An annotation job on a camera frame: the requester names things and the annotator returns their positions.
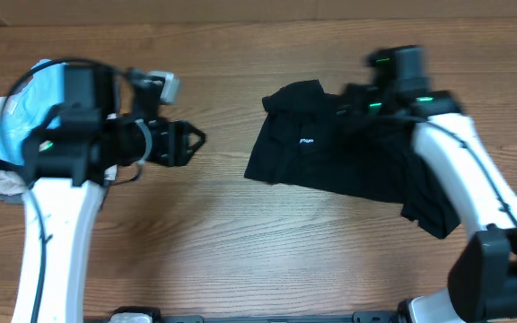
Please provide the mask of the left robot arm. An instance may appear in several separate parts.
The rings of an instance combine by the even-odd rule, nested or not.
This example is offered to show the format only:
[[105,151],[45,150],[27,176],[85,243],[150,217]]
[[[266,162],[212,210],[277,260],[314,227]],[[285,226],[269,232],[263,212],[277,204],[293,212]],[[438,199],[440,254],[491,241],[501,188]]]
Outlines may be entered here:
[[108,170],[181,167],[205,134],[159,113],[179,78],[88,58],[55,61],[61,99],[22,142],[24,247],[15,322],[80,322],[92,228],[113,186]]

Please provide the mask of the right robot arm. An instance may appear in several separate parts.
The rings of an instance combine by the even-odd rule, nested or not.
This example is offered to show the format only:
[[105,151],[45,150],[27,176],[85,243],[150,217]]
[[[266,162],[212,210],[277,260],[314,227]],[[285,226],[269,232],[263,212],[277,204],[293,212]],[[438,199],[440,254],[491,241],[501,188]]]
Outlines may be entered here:
[[402,301],[395,311],[363,311],[358,322],[491,322],[517,318],[517,195],[448,91],[435,91],[422,47],[380,48],[362,111],[410,123],[412,148],[439,181],[468,244],[439,292]]

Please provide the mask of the black t-shirt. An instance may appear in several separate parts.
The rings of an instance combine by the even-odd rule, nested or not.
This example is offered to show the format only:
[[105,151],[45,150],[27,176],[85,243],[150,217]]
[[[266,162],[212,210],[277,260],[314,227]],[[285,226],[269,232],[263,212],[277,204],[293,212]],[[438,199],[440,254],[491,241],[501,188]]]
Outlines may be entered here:
[[411,146],[413,124],[367,114],[369,97],[357,84],[326,93],[317,80],[264,97],[267,117],[245,178],[400,204],[401,216],[446,238],[460,219]]

